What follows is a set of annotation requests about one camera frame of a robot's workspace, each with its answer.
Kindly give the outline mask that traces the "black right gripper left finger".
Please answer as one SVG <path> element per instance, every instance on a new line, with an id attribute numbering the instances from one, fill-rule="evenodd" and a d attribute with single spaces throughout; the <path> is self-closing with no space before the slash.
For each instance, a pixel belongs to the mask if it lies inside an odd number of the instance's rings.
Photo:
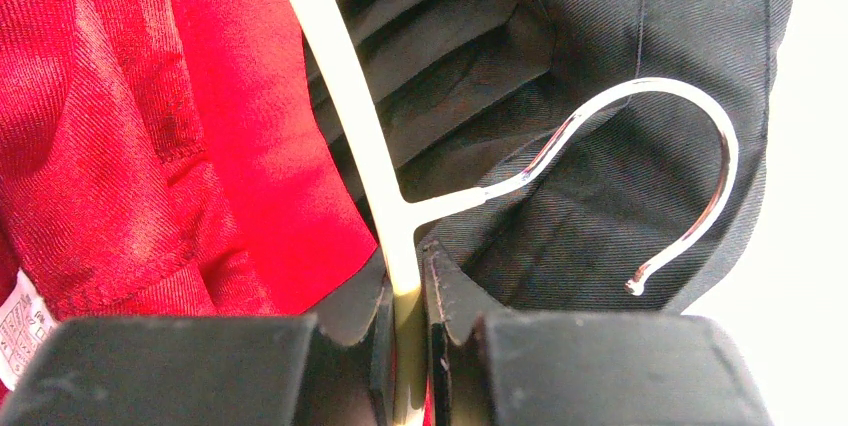
<path id="1" fill-rule="evenodd" d="M 374 255 L 299 316 L 70 321 L 5 425 L 386 425 L 392 289 Z"/>

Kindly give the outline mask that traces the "red pleated skirt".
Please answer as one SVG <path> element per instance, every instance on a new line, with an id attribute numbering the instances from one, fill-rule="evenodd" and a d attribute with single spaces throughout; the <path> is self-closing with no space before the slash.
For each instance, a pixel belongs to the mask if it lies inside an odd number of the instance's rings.
<path id="1" fill-rule="evenodd" d="M 1 411 L 70 321 L 299 316 L 374 250 L 288 0 L 1 0 Z"/>

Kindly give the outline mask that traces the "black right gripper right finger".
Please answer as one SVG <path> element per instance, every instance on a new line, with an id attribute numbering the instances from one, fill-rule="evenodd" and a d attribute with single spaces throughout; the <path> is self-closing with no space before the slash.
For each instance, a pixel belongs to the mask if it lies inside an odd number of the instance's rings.
<path id="1" fill-rule="evenodd" d="M 768 425 L 729 335 L 697 316 L 522 312 L 421 253 L 433 425 Z"/>

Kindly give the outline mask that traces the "cream plastic hanger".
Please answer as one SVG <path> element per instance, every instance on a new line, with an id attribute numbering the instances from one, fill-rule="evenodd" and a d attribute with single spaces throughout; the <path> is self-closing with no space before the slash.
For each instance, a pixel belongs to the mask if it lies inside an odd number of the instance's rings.
<path id="1" fill-rule="evenodd" d="M 640 296 L 649 278 L 692 247 L 717 221 L 733 189 L 739 142 L 732 122 L 709 94 L 688 83 L 662 77 L 637 78 L 610 87 L 578 107 L 555 130 L 519 173 L 486 187 L 473 187 L 409 203 L 401 194 L 386 140 L 359 60 L 335 0 L 289 0 L 334 101 L 366 193 L 382 255 L 393 287 L 396 376 L 395 425 L 421 425 L 425 419 L 425 319 L 422 280 L 413 234 L 432 221 L 483 205 L 535 180 L 578 129 L 615 102 L 639 93 L 667 93 L 701 109 L 719 138 L 721 163 L 715 192 L 693 225 L 675 242 L 643 263 L 626 282 Z"/>

